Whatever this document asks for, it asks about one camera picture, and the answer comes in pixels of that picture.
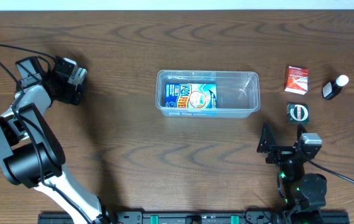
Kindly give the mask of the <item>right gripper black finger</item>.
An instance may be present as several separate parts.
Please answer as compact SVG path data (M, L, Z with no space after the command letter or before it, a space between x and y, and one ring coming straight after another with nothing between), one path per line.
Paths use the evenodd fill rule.
M269 153L271 146L276 145L276 140L268 123L264 123L262 127L261 137L258 143L257 153Z
M307 130L305 129L303 124L298 124L297 125L297 140L300 139L300 137L304 134L307 133Z

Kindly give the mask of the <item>green round-logo box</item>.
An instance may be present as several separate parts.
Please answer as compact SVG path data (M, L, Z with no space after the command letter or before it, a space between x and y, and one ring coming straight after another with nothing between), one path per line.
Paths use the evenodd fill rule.
M287 123L309 124L309 107L305 104L288 103L286 106Z

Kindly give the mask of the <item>clear plastic container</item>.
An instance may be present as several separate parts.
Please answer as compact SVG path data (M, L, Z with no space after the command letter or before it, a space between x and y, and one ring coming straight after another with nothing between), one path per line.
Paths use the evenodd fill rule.
M161 70L156 106L164 116L247 118L261 107L255 72Z

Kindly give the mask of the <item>blue Kool Fever box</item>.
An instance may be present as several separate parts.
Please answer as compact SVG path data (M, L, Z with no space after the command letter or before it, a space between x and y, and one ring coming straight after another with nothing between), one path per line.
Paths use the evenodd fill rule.
M167 83L164 104L168 108L214 109L217 107L215 83Z

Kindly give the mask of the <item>white blue Panadol box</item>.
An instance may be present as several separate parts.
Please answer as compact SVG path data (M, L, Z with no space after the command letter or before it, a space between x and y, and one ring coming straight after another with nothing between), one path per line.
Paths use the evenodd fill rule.
M71 63L73 66L73 70L71 75L69 76L68 83L77 89L78 85L82 85L85 81L87 70L85 68L81 68L77 65L77 63L69 58L64 58L65 61Z

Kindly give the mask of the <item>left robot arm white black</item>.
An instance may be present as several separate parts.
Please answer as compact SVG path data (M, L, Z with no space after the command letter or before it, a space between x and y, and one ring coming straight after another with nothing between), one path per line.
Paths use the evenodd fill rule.
M16 62L21 79L15 100L0 115L0 168L14 185L46 194L74 223L110 223L100 199L74 178L64 151L44 119L55 100L79 105L87 70L68 58L55 57L44 70L42 57Z

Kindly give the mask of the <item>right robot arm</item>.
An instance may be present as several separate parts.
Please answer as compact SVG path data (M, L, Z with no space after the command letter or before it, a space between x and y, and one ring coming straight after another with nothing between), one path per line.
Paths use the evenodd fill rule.
M257 152L267 155L267 164L278 166L278 191L286 203L272 216L273 223L325 222L320 209L326 204L327 179L304 169L304 164L313 159L321 147L320 136L307 132L301 124L297 126L297 139L292 146L278 145L270 126L263 125Z

